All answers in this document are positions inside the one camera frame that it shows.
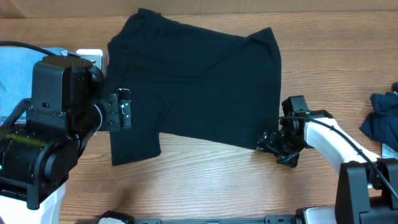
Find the black garment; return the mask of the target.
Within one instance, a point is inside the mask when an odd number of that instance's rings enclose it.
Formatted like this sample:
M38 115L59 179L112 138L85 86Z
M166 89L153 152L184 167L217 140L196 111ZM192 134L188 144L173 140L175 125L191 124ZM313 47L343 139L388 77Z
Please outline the black garment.
M108 43L106 91L131 92L130 128L110 134L115 166L160 154L160 133L255 149L278 127L281 56L271 28L246 37L139 9Z

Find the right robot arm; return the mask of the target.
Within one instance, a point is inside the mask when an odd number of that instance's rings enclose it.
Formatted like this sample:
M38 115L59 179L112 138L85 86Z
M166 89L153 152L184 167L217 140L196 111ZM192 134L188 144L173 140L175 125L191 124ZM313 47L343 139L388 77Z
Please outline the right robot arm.
M334 205L268 215L265 223L397 223L397 159L383 159L346 134L325 110L312 111L304 96L282 102L281 128L264 131L257 148L277 163L296 167L304 149L316 149L339 175Z

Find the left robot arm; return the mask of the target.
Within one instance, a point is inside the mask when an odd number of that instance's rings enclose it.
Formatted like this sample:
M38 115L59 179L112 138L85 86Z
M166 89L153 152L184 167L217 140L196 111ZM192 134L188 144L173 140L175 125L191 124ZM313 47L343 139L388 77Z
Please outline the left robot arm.
M98 131L130 128L131 92L104 93L91 61L49 55L1 126L1 222L58 223L70 171Z

